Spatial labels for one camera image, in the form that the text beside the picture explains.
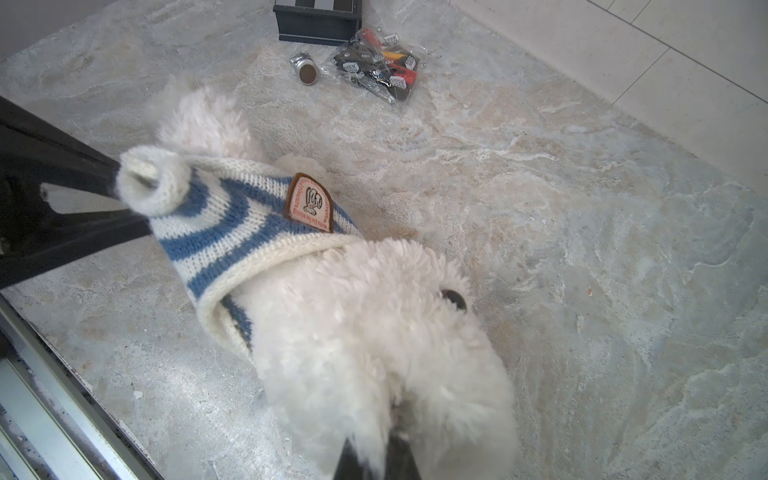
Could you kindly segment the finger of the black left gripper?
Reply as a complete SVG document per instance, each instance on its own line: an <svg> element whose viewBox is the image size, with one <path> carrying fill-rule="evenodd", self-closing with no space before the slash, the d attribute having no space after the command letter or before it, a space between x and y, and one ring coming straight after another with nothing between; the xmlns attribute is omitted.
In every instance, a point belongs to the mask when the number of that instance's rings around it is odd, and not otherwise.
<svg viewBox="0 0 768 480"><path fill-rule="evenodd" d="M129 210L15 214L1 221L1 287L149 234L147 220Z"/></svg>
<svg viewBox="0 0 768 480"><path fill-rule="evenodd" d="M1 172L114 198L117 161L6 98L1 99Z"/></svg>

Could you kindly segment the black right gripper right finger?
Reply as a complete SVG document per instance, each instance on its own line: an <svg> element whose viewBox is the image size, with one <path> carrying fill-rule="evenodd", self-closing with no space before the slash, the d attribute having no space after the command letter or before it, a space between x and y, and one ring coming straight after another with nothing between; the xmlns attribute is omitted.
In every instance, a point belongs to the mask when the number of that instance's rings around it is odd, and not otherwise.
<svg viewBox="0 0 768 480"><path fill-rule="evenodd" d="M404 434L392 432L386 455L385 480L421 480L409 440Z"/></svg>

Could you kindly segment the bag of colourful small parts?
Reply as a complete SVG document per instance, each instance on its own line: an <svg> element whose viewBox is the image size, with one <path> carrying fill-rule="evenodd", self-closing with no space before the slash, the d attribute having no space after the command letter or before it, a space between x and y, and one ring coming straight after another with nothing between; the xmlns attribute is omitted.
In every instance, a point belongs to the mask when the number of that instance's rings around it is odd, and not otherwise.
<svg viewBox="0 0 768 480"><path fill-rule="evenodd" d="M330 77L401 107L411 97L429 54L424 47L403 42L397 33L362 28L338 46L322 68Z"/></svg>

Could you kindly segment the blue white striped knit sweater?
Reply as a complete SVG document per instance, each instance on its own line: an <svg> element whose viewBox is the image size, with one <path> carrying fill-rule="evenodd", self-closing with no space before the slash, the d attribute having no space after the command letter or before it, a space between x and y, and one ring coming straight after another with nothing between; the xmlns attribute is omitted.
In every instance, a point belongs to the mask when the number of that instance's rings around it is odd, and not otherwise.
<svg viewBox="0 0 768 480"><path fill-rule="evenodd" d="M233 290L283 262L362 237L319 181L253 160L138 146L121 155L116 190L148 219L206 333L243 359L251 356L252 330Z"/></svg>

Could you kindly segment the black white chessboard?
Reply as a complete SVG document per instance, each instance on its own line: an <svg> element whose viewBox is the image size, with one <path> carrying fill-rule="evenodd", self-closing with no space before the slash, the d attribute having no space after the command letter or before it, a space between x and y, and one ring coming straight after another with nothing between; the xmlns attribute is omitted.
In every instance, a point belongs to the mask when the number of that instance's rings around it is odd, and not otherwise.
<svg viewBox="0 0 768 480"><path fill-rule="evenodd" d="M338 46L362 28L361 0L276 0L281 41Z"/></svg>

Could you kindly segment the small silver metal cylinder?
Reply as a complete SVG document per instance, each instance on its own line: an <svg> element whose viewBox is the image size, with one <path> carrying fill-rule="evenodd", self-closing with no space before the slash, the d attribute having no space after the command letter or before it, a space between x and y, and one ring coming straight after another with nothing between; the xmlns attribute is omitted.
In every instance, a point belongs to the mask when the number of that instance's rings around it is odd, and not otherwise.
<svg viewBox="0 0 768 480"><path fill-rule="evenodd" d="M290 64L303 85L311 86L318 81L320 72L316 63L308 53L297 53L290 58Z"/></svg>

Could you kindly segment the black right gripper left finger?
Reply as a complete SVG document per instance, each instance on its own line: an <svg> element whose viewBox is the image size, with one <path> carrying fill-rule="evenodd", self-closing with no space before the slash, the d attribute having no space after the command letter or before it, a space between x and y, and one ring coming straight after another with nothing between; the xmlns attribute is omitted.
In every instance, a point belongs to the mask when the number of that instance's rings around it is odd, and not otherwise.
<svg viewBox="0 0 768 480"><path fill-rule="evenodd" d="M333 480L372 480L370 468L357 457L357 453L349 439L344 442Z"/></svg>

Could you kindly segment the aluminium front mounting rail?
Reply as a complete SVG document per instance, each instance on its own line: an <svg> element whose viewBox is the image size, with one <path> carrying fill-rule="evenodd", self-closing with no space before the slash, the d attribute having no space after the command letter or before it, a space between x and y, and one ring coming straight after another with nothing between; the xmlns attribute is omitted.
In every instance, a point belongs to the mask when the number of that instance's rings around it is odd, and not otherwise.
<svg viewBox="0 0 768 480"><path fill-rule="evenodd" d="M1 300L1 477L163 477L6 299Z"/></svg>

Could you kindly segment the white fluffy teddy bear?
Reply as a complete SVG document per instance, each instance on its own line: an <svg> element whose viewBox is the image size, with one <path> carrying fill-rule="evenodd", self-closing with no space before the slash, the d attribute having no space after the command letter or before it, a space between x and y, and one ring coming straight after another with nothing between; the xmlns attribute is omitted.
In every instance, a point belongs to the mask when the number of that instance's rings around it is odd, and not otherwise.
<svg viewBox="0 0 768 480"><path fill-rule="evenodd" d="M175 80L150 102L152 146L305 173L296 155L266 159L235 98ZM424 479L501 479L519 445L513 385L469 285L442 254L403 239L360 240L283 262L242 283L251 363L268 402L326 474L349 439L376 479L389 436L404 434Z"/></svg>

